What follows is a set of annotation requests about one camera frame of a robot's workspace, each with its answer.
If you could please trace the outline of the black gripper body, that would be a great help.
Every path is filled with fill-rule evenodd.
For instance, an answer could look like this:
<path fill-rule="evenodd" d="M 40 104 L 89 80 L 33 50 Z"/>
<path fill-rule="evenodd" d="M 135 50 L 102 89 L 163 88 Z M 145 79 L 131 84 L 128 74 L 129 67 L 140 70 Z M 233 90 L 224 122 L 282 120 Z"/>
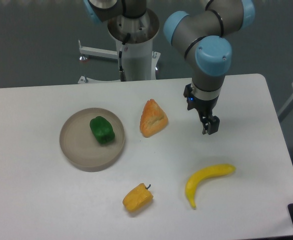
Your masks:
<path fill-rule="evenodd" d="M 200 119 L 213 117 L 213 109 L 217 104 L 218 97 L 211 100 L 202 100 L 192 93 L 191 84 L 184 88 L 183 96 L 186 98 L 187 110 L 197 110 Z"/>

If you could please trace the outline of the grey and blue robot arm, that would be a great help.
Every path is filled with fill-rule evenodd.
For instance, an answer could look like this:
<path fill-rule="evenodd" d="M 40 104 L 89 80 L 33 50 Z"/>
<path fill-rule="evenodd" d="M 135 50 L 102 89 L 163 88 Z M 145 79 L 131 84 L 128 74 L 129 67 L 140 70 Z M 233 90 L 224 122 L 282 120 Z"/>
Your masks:
<path fill-rule="evenodd" d="M 213 108 L 232 61 L 232 47 L 225 36 L 249 26 L 255 19 L 255 7 L 250 0 L 204 0 L 202 5 L 204 11 L 195 16 L 185 11 L 171 14 L 162 29 L 168 43 L 193 69 L 183 95 L 187 108 L 198 112 L 202 132 L 211 135 L 219 129 Z M 147 2 L 86 0 L 84 6 L 91 21 L 107 22 L 117 45 L 120 80 L 149 80 L 152 42 L 161 27 Z"/>

